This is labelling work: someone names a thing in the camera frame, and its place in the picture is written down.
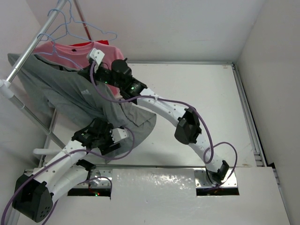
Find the grey t shirt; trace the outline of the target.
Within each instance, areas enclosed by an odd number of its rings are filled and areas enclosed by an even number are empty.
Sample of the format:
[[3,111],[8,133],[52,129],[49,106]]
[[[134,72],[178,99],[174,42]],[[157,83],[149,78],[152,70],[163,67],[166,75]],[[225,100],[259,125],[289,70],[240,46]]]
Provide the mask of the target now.
[[157,116],[130,102],[116,103],[108,86],[99,83],[94,88],[76,70],[54,64],[32,54],[17,75],[34,106],[44,114],[51,108],[79,128],[88,126],[94,118],[101,118],[115,128],[125,126],[132,131],[121,141],[121,147],[107,157],[114,158],[140,145],[153,131]]

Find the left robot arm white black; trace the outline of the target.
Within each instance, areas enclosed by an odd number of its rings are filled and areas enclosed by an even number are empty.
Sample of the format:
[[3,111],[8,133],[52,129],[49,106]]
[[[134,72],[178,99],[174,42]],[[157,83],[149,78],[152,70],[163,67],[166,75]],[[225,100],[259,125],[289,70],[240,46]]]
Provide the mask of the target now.
[[128,133],[124,128],[114,128],[111,123],[94,119],[76,131],[64,149],[46,165],[18,178],[12,207],[37,223],[43,221],[60,197],[89,179],[96,169],[84,157],[92,149],[99,149],[99,155],[104,156],[118,149],[126,138]]

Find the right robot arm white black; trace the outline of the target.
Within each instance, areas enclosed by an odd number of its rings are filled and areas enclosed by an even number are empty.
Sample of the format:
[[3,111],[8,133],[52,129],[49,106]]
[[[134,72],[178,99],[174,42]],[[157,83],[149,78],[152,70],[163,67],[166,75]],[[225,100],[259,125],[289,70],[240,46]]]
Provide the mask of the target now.
[[193,106],[161,98],[146,84],[132,76],[132,70],[126,60],[114,60],[110,68],[90,60],[90,65],[78,74],[93,85],[102,82],[119,88],[124,102],[150,109],[169,121],[175,127],[175,139],[192,148],[204,162],[209,181],[216,186],[222,184],[229,165],[214,152],[208,127]]

